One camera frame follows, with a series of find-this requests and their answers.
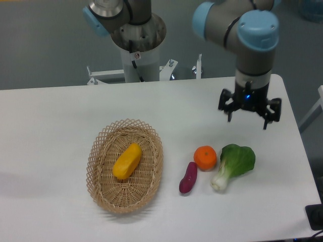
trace white metal stand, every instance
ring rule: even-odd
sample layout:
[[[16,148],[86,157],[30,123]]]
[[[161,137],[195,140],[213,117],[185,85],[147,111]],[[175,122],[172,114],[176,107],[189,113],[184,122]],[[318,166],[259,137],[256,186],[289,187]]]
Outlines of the white metal stand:
[[[303,133],[304,130],[322,113],[323,110],[323,86],[318,88],[320,99],[313,105],[304,118],[298,124],[298,130]]]
[[[165,66],[160,66],[159,67],[159,70],[160,70],[159,80],[160,81],[169,81],[177,64],[178,64],[178,61],[170,59]],[[109,84],[109,80],[125,77],[124,70],[91,72],[89,66],[87,66],[87,70],[88,70],[89,78],[90,78],[90,80],[87,83],[88,85]]]

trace grey floor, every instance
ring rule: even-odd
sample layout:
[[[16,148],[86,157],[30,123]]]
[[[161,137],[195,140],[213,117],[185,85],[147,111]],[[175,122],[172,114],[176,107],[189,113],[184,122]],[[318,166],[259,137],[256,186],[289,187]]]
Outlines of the grey floor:
[[[179,79],[202,53],[205,78],[235,74],[235,57],[192,32],[194,10],[204,0],[152,0],[152,10],[166,23],[161,64],[179,61]],[[0,2],[0,90],[85,85],[86,66],[93,71],[122,68],[109,37],[93,34],[82,16],[87,0]],[[280,21],[280,43],[274,73],[282,76],[296,121],[319,99],[323,85],[323,24],[303,19],[297,1],[283,0],[274,10]],[[323,176],[323,114],[302,134],[315,176]]]

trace water bottle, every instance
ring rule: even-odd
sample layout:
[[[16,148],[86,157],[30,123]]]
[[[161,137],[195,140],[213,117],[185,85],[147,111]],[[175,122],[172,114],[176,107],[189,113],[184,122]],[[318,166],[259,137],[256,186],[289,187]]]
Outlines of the water bottle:
[[[323,23],[323,0],[299,0],[298,9],[306,19]]]

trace green leafy vegetable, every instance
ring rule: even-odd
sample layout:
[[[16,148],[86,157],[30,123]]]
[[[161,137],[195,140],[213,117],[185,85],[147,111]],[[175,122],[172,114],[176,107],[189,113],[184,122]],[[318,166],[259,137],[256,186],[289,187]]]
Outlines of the green leafy vegetable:
[[[224,190],[230,178],[240,176],[253,170],[256,156],[249,147],[231,144],[222,149],[220,168],[211,180],[215,190]]]

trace yellow mango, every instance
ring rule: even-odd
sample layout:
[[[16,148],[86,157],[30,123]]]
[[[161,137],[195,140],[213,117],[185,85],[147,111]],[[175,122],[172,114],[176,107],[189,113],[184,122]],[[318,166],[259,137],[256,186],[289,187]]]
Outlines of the yellow mango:
[[[115,162],[112,173],[118,179],[127,179],[138,166],[141,159],[141,147],[132,143]]]

